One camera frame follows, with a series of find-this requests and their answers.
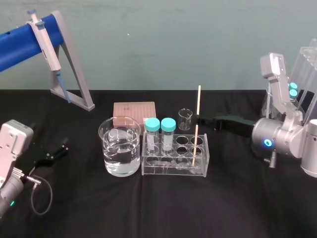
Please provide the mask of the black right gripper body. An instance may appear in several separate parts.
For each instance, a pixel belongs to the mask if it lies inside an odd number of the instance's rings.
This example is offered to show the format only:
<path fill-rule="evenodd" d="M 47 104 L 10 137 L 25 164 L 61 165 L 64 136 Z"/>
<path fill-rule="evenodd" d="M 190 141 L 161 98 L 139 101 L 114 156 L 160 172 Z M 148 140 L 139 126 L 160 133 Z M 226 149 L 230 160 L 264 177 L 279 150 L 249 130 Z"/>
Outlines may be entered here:
<path fill-rule="evenodd" d="M 245 138 L 252 136 L 255 121 L 234 115 L 222 115 L 213 118 L 215 130 L 227 131 Z"/>

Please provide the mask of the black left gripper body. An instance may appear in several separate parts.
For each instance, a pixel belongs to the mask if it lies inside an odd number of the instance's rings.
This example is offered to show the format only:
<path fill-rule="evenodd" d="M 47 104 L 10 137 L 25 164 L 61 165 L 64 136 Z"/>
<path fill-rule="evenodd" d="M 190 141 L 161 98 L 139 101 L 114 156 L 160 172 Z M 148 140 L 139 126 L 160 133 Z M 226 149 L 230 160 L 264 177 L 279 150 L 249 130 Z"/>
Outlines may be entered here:
<path fill-rule="evenodd" d="M 31 148 L 18 157 L 15 162 L 15 176 L 18 178 L 30 176 L 35 170 L 35 157 L 41 151 L 48 152 L 43 148 Z"/>

